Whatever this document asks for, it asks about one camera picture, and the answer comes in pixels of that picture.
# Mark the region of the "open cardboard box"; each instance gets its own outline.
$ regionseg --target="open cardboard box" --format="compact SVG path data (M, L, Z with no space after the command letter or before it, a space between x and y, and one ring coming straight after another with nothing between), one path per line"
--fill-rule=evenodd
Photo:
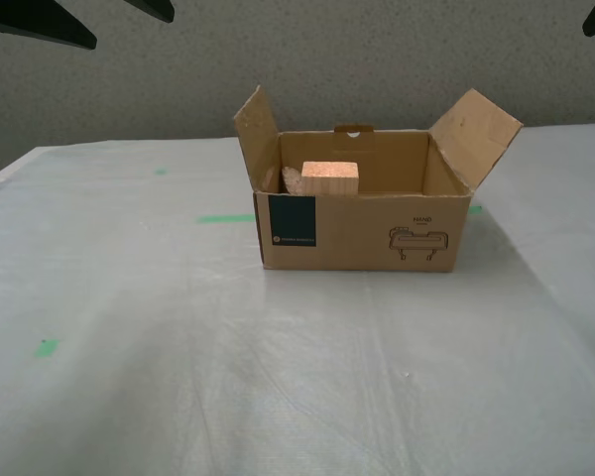
M522 124L474 89L429 131L280 133L258 86L235 117L267 269L451 271L469 203ZM286 193L282 167L355 162L359 194Z

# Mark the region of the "gray wall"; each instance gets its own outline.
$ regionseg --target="gray wall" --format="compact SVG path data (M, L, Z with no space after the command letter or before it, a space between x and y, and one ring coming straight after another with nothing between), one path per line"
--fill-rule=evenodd
M0 34L0 166L41 145L233 135L265 85L283 129L424 128L473 86L527 125L595 122L595 0L61 3L94 52Z

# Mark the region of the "black label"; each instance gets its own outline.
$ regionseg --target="black label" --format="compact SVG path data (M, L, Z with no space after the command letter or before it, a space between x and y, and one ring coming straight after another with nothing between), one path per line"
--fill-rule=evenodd
M275 246L315 246L315 197L269 195Z

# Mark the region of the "white plastic sheet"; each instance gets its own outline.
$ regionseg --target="white plastic sheet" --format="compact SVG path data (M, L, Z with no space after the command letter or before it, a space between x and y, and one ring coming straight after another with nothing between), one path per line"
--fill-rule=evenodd
M0 175L0 475L595 476L595 126L524 130L452 274L265 272L235 139ZM43 340L58 340L36 356Z

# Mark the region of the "box flap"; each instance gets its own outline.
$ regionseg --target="box flap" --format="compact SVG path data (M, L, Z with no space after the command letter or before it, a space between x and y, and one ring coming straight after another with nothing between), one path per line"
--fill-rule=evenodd
M262 87L247 100L234 117L240 149L254 190L265 188L262 182L274 167L279 150L278 128L267 95Z
M430 129L449 165L476 189L523 127L475 89L470 89Z

